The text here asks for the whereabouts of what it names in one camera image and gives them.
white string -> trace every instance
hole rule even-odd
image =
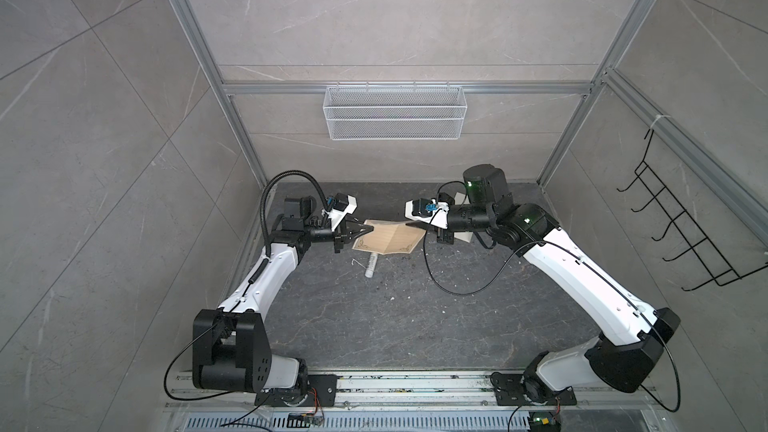
[[[662,117],[671,118],[672,116],[665,116],[665,115],[662,115],[662,114],[657,114],[656,118],[650,123],[650,128],[653,129],[654,126],[656,125],[656,122],[658,122],[659,119],[662,118]]]

black metal rack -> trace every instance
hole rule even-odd
[[[724,285],[728,285],[737,280],[741,280],[744,277],[754,274],[755,272],[759,272],[765,268],[768,268],[768,262],[767,262],[765,265],[763,265],[763,267],[756,268],[753,271],[745,274],[740,274],[738,273],[737,270],[734,269],[734,266],[731,265],[730,262],[728,262],[728,259],[725,258],[725,255],[723,255],[723,253],[717,248],[714,242],[712,242],[712,239],[710,238],[710,236],[706,234],[706,232],[701,228],[701,226],[699,226],[699,223],[696,221],[696,219],[691,214],[688,213],[688,210],[686,209],[686,207],[683,207],[683,204],[680,203],[680,200],[678,200],[675,194],[673,194],[672,191],[669,189],[669,187],[667,187],[667,184],[665,184],[664,181],[661,180],[661,177],[658,177],[657,173],[652,168],[650,168],[650,165],[648,165],[648,162],[646,162],[646,157],[648,156],[648,149],[650,148],[650,141],[653,138],[654,138],[654,131],[652,129],[648,129],[648,132],[646,132],[644,137],[644,139],[648,140],[648,144],[645,147],[645,153],[643,154],[643,159],[640,161],[640,164],[638,164],[638,166],[635,167],[634,169],[634,179],[632,180],[632,182],[630,182],[630,184],[627,187],[617,188],[616,190],[620,192],[626,192],[629,189],[629,187],[632,187],[632,185],[634,185],[636,182],[640,182],[641,184],[643,184],[643,187],[645,187],[645,189],[648,190],[648,193],[651,195],[650,200],[646,202],[646,204],[640,207],[638,210],[635,210],[634,208],[632,208],[631,211],[641,212],[646,207],[648,207],[651,203],[656,202],[658,206],[661,208],[661,210],[664,212],[664,214],[667,216],[667,218],[669,219],[669,223],[667,224],[667,227],[664,229],[664,234],[662,234],[661,237],[658,237],[658,238],[651,237],[651,238],[656,242],[661,241],[664,237],[667,236],[667,232],[670,230],[670,228],[674,226],[675,229],[677,229],[677,233],[680,234],[683,240],[685,240],[685,243],[688,245],[688,247],[685,250],[683,250],[680,254],[677,254],[672,258],[662,258],[662,260],[664,260],[665,262],[672,262],[673,260],[677,260],[678,258],[682,257],[688,252],[692,252],[693,254],[696,255],[696,258],[699,260],[702,266],[704,266],[704,269],[711,277],[709,280],[702,282],[701,284],[698,284],[695,287],[692,287],[692,288],[682,287],[682,289],[686,292],[695,291],[699,287],[709,284],[710,282],[714,282],[717,285],[723,287]],[[653,177],[655,177],[656,180],[658,180],[658,183],[661,184],[661,189],[659,189],[657,192],[653,192],[651,188],[648,187],[648,184],[646,183],[646,181],[643,180],[642,175],[644,173],[653,174]],[[667,194],[670,197],[672,197],[672,199],[677,203],[677,205],[680,207],[682,212],[676,214],[675,216],[672,216],[672,214],[670,214],[669,210],[667,210],[664,204],[662,204],[661,201],[659,200],[659,196],[664,191],[666,191]],[[699,232],[701,232],[701,235],[703,235],[704,238],[702,238],[701,240],[697,240],[696,242],[692,242],[685,235],[685,233],[683,233],[683,230],[680,228],[677,221],[681,220],[684,217],[687,217],[696,226],[696,228],[699,230]],[[701,254],[699,254],[699,252],[696,250],[696,247],[700,245],[711,245],[711,247],[716,251],[716,253],[720,256],[720,258],[723,259],[723,262],[726,264],[726,270],[724,272],[720,272],[718,274],[715,274],[712,272],[710,267],[705,263],[704,259],[701,257]],[[729,273],[733,273],[735,276],[724,278],[724,276]]]

white wire mesh basket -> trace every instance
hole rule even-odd
[[[333,86],[322,103],[332,140],[458,139],[460,86]]]

work surface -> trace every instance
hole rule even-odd
[[[361,220],[398,221],[405,220],[407,200],[433,197],[438,184],[321,186],[327,196],[355,196],[354,216]],[[510,184],[510,190],[518,203],[549,209],[535,184]],[[269,224],[284,197],[306,195],[316,195],[308,182],[278,184]],[[443,286],[470,292],[490,281],[512,251],[485,250],[475,238],[437,244],[433,232],[427,253]],[[312,245],[266,317],[274,354],[303,358],[311,367],[520,368],[543,350],[569,348],[599,332],[573,299],[520,258],[485,291],[454,297],[430,281],[421,245],[412,254],[381,255],[373,278],[364,275],[369,256],[351,245],[339,254],[331,244]]]

wooden-textured paper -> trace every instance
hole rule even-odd
[[[376,252],[379,254],[410,254],[426,230],[409,227],[407,222],[387,220],[366,220],[367,226],[373,226],[369,232],[355,241],[355,250]]]

